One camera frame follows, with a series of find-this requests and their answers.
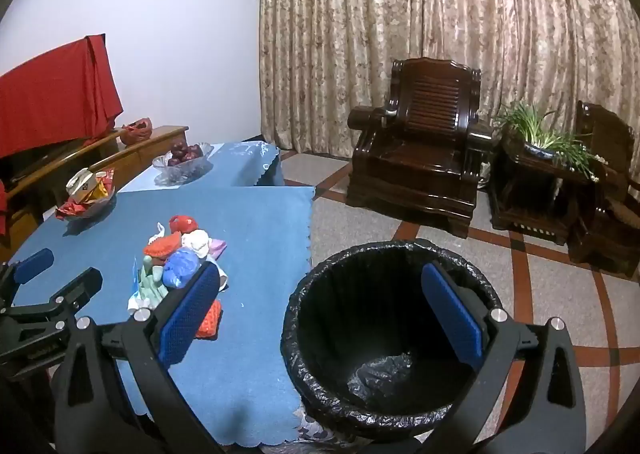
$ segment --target blue gripper pad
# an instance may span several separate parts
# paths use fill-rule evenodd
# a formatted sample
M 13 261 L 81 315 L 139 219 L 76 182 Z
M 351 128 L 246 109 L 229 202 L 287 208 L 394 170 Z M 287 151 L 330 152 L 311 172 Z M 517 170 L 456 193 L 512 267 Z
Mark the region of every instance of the blue gripper pad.
M 194 274 L 193 282 L 189 281 L 184 288 L 176 288 L 167 295 L 168 298 L 174 293 L 181 295 L 180 292 L 183 290 L 188 291 L 160 332 L 158 359 L 167 369 L 172 364 L 182 361 L 207 311 L 218 295 L 220 288 L 218 268 L 212 263 L 205 263 L 205 265 L 207 265 L 206 268 L 201 268 Z
M 24 285 L 40 272 L 44 272 L 53 264 L 53 252 L 42 249 L 27 257 L 24 261 L 15 264 L 14 283 Z
M 424 266 L 420 281 L 458 360 L 477 372 L 482 365 L 482 329 L 456 293 L 454 281 L 436 262 Z

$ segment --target tiled floor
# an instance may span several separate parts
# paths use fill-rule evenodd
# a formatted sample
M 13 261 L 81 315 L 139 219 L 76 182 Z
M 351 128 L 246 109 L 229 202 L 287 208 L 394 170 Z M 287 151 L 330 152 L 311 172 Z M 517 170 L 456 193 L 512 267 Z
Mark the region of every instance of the tiled floor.
M 345 248 L 370 241 L 426 238 L 475 264 L 502 305 L 521 322 L 567 323 L 580 366 L 587 410 L 588 445 L 615 418 L 640 376 L 640 285 L 619 275 L 574 265 L 566 246 L 497 231 L 487 196 L 478 203 L 466 240 L 432 227 L 401 222 L 344 204 L 351 164 L 345 160 L 283 151 L 288 185 L 316 187 L 312 212 L 312 266 Z M 514 363 L 506 387 L 482 431 L 489 436 L 504 415 L 520 377 Z

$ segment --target metal bolt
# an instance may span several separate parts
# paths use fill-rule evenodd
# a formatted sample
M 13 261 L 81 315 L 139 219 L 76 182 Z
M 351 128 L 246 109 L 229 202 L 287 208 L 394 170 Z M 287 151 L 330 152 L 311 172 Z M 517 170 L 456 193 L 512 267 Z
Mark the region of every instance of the metal bolt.
M 557 329 L 558 331 L 563 330 L 564 329 L 564 320 L 560 319 L 559 317 L 553 317 L 551 319 L 551 326 L 554 329 Z
M 508 316 L 509 314 L 502 308 L 494 308 L 491 310 L 491 318 L 494 319 L 495 322 L 504 322 Z
M 76 322 L 76 326 L 78 326 L 78 329 L 87 329 L 90 324 L 91 319 L 89 319 L 89 317 L 81 317 L 80 319 L 78 319 L 78 322 Z
M 151 317 L 151 310 L 148 308 L 140 308 L 133 314 L 133 318 L 138 322 L 145 322 Z

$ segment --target trash can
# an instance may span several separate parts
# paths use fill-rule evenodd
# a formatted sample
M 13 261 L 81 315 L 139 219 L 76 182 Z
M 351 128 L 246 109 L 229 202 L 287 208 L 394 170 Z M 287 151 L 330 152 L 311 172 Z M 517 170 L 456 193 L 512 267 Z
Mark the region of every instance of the trash can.
M 416 436 L 442 420 L 473 371 L 422 293 L 422 268 L 433 260 L 487 309 L 502 307 L 478 268 L 427 240 L 353 247 L 300 281 L 280 351 L 310 416 L 377 440 Z

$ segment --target floral curtain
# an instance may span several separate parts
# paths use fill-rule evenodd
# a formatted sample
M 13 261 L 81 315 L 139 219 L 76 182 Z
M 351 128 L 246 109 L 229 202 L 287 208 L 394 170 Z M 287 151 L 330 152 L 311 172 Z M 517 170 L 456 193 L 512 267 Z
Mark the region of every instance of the floral curtain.
M 393 59 L 482 71 L 481 115 L 522 98 L 571 128 L 575 102 L 640 129 L 640 20 L 628 0 L 260 0 L 262 132 L 347 157 L 351 107 L 383 104 Z M 634 168 L 640 173 L 636 145 Z

